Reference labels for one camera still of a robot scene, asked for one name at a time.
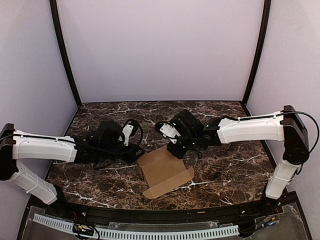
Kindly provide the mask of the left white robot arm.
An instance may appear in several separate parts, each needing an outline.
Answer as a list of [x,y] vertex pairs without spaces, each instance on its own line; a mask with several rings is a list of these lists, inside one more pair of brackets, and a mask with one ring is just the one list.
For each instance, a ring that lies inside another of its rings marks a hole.
[[46,182],[28,169],[22,159],[55,160],[73,164],[93,164],[122,160],[134,163],[145,151],[140,144],[143,129],[134,119],[120,125],[103,121],[87,136],[48,136],[23,132],[7,123],[0,132],[0,179],[16,184],[50,206],[64,202],[57,185]]

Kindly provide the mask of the small green circuit board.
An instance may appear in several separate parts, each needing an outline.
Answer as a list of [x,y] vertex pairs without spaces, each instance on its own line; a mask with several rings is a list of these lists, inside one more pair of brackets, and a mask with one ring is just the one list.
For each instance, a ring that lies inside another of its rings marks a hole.
[[95,230],[88,225],[74,223],[72,227],[72,232],[78,235],[93,236]]

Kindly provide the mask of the right black frame post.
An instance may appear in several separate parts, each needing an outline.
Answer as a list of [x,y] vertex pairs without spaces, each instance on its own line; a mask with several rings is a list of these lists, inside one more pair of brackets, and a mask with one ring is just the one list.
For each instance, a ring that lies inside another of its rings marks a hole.
[[259,28],[259,34],[258,34],[258,39],[257,39],[257,44],[255,48],[255,53],[248,77],[248,81],[246,84],[246,88],[244,91],[244,95],[242,98],[242,103],[246,106],[248,104],[248,101],[250,99],[250,95],[254,86],[256,74],[258,72],[259,68],[259,63],[264,47],[264,42],[265,42],[265,37],[267,33],[267,28],[268,28],[268,22],[269,22],[269,16],[270,16],[270,10],[271,10],[271,0],[265,0],[263,2],[263,10],[262,10],[262,17],[261,17],[261,23],[260,23],[260,28]]

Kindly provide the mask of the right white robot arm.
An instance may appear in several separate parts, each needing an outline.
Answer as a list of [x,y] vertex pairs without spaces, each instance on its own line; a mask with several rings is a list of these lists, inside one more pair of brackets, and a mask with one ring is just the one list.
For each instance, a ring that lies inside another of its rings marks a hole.
[[187,151],[197,152],[208,147],[245,141],[283,142],[284,152],[271,178],[264,188],[254,214],[267,215],[275,210],[284,189],[300,172],[314,150],[309,145],[308,130],[300,118],[310,115],[296,111],[291,105],[265,115],[222,116],[201,123],[191,112],[183,110],[169,122],[161,123],[158,132],[170,140],[167,150],[178,159]]

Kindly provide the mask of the brown cardboard box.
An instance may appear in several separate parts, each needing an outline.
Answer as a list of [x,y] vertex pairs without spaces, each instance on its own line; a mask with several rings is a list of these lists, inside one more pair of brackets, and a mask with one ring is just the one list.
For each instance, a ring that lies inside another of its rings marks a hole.
[[148,185],[142,194],[156,199],[194,178],[195,170],[186,168],[183,160],[173,156],[165,146],[142,155],[137,161],[138,171]]

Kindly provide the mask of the black frame post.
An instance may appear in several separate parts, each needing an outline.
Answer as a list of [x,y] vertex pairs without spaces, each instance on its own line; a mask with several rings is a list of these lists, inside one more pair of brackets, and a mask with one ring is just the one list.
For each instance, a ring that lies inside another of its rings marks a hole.
[[262,17],[261,17],[261,23],[260,23],[260,28],[259,28],[259,34],[258,34],[258,39],[257,39],[257,44],[255,48],[255,53],[248,77],[248,81],[246,84],[246,88],[244,91],[244,95],[242,98],[242,103],[246,106],[248,104],[248,101],[250,99],[250,95],[254,86],[256,74],[258,72],[259,68],[259,63],[264,47],[264,42],[265,42],[265,37],[267,33],[267,28],[268,28],[268,22],[269,22],[269,16],[270,16],[270,10],[271,10],[271,0],[265,0],[263,2],[263,10],[262,10]]
[[50,0],[50,11],[51,11],[51,17],[52,17],[52,22],[54,26],[54,31],[55,31],[55,36],[61,56],[61,60],[63,63],[63,67],[65,70],[65,74],[67,77],[67,81],[73,96],[73,99],[76,103],[77,108],[80,108],[82,106],[82,101],[81,97],[76,85],[76,81],[72,72],[71,64],[69,61],[69,56],[66,48],[66,43],[63,35],[63,30],[62,30],[62,23],[59,15],[59,9],[58,9],[58,1],[57,0]]

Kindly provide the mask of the black front table rail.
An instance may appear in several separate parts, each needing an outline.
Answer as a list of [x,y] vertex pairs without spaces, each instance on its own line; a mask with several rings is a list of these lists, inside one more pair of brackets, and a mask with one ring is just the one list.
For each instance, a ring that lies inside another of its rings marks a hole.
[[107,226],[111,222],[129,224],[189,224],[217,222],[219,224],[248,225],[255,219],[283,212],[283,203],[260,200],[236,205],[187,210],[126,210],[95,207],[75,203],[56,203],[46,212],[57,217]]

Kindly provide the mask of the left black frame post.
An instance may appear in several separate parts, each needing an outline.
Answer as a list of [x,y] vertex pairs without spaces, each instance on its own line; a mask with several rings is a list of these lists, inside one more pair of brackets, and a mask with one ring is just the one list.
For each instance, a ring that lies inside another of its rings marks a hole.
[[59,15],[59,9],[58,9],[58,1],[57,0],[50,0],[50,11],[51,11],[51,17],[52,17],[52,22],[54,26],[54,31],[55,31],[55,36],[61,56],[61,60],[63,63],[63,67],[65,70],[65,74],[67,77],[67,81],[73,96],[73,99],[76,103],[77,108],[80,108],[82,106],[82,101],[81,97],[76,85],[76,81],[72,72],[71,64],[69,61],[69,56],[66,48],[66,43],[63,35],[63,30],[62,30],[62,23]]

